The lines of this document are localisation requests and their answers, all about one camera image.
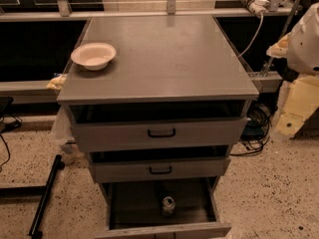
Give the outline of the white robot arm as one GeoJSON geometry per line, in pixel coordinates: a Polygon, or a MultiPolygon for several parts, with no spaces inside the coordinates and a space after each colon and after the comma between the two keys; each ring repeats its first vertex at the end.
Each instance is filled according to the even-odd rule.
{"type": "Polygon", "coordinates": [[[266,54],[284,58],[288,68],[299,74],[288,87],[275,127],[283,135],[294,136],[319,108],[319,3],[311,5],[266,54]]]}

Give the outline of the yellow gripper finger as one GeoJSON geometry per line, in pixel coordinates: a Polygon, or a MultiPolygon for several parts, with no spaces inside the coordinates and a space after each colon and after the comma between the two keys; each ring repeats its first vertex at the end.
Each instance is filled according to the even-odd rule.
{"type": "Polygon", "coordinates": [[[287,51],[288,51],[289,37],[290,37],[290,34],[286,34],[277,43],[270,46],[266,51],[266,55],[276,59],[286,58],[287,51]]]}
{"type": "Polygon", "coordinates": [[[292,83],[284,81],[277,105],[276,131],[294,136],[319,108],[319,78],[300,76],[292,83]]]}

